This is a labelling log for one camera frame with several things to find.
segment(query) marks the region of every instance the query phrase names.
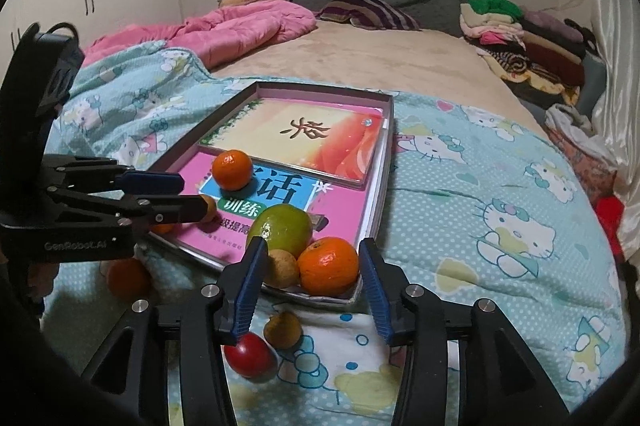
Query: stack of folded clothes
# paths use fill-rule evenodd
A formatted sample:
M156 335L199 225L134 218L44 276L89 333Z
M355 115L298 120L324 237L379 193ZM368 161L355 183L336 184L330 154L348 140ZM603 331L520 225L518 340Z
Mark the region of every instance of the stack of folded clothes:
M548 109L575 106L584 85L582 34L546 12L508 0L460 5L460 27L491 70L520 99Z

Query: beige bed sheet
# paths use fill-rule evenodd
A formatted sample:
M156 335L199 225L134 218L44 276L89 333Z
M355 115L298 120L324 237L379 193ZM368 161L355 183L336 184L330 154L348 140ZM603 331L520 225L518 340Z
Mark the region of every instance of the beige bed sheet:
M212 74L300 77L433 95L483 108L545 136L472 46L434 30L363 30L320 21L306 36L257 50Z

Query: bed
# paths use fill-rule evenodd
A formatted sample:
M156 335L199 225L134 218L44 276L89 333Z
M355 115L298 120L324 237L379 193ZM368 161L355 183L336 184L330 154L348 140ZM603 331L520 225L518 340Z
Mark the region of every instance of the bed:
M324 0L296 1L318 9ZM444 299L493 298L574 408L625 355L622 301L604 233L542 128L458 39L462 0L385 1L406 6L432 30L318 22L305 36L211 72L194 52L167 50L163 41L94 62L79 74L47 150L149 167L213 107L257 79L389 92L398 135L378 234L387 261ZM142 91L160 102L146 106ZM442 146L423 149L436 136ZM183 298L210 279L162 250L141 257L161 300ZM283 307L261 299L252 330L260 333ZM47 300L44 332L81 370L122 310L98 265L66 265ZM280 352L275 379L255 386L228 371L239 424L389 424L403 351L380 342L364 310L293 309L305 335L295 352ZM301 364L310 358L317 366ZM449 367L448 424L455 424L455 344ZM171 415L180 424L173 365L170 381Z

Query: green fruit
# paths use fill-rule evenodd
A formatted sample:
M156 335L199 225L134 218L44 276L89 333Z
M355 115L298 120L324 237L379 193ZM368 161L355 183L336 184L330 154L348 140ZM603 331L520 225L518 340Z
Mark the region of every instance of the green fruit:
M282 249L297 258L311 240L313 228L309 215L288 203L267 207L254 220L246 237L246 244L254 236L261 236L269 250Z

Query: light blue blanket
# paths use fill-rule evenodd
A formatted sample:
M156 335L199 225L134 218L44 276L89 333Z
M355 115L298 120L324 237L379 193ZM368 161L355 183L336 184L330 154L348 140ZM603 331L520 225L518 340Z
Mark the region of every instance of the light blue blanket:
M162 50L162 42L130 48L79 73L47 152L147 168L256 79L299 80L216 79L188 50ZM495 300L574 408L622 363L625 329L609 245L571 168L548 142L497 115L391 94L398 135L378 235L386 259L443 299ZM209 279L161 251L145 261L162 300ZM255 332L273 314L271 303L261 300ZM80 370L123 310L96 264L65 265L44 330ZM370 317L296 312L305 339L280 353L276 379L256 386L229 372L240 423L388 424L401 361L375 337ZM339 355L331 353L336 343ZM450 354L453 422L455 347ZM172 396L178 402L175 386Z

